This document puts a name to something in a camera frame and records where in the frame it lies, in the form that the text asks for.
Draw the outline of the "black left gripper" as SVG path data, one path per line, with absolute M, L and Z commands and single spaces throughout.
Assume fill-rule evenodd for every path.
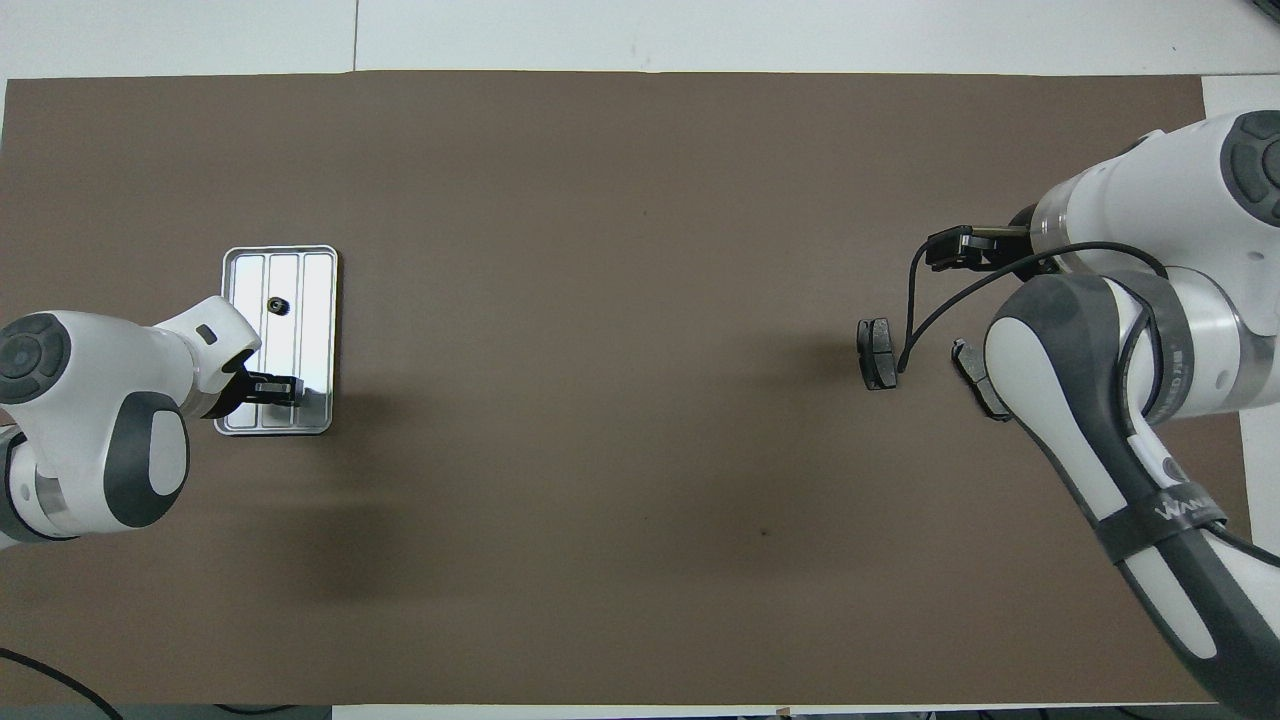
M 248 370 L 246 363 L 253 355 L 255 350 L 242 350 L 224 364 L 221 372 L 229 375 L 229 380 L 218 395 L 212 406 L 205 413 L 206 419 L 216 420 L 224 418 L 242 404 L 248 402 L 250 397 L 256 395 L 257 384 L 269 388 L 294 388 L 298 386 L 300 378 L 293 375 L 275 375 Z M 294 396 L 256 396 L 255 402 L 274 407 L 298 407 L 302 404 L 302 398 Z

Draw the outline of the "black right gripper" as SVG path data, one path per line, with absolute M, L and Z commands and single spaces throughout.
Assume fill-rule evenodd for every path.
M 1009 222 L 1007 228 L 1019 231 L 1015 236 L 993 237 L 983 234 L 982 238 L 989 241 L 991 247 L 982 250 L 984 272 L 995 272 L 1010 266 L 1015 261 L 1029 258 L 1037 252 L 1030 240 L 1030 224 L 1036 213 L 1036 205 L 1023 208 Z M 969 247 L 966 238 L 968 228 L 947 228 L 931 234 L 925 240 L 925 265 L 933 272 L 946 272 L 969 266 Z M 1059 274 L 1061 268 L 1055 259 L 1043 259 L 1036 264 L 1027 264 L 1016 269 L 1012 274 L 1019 281 L 1030 281 L 1038 275 Z

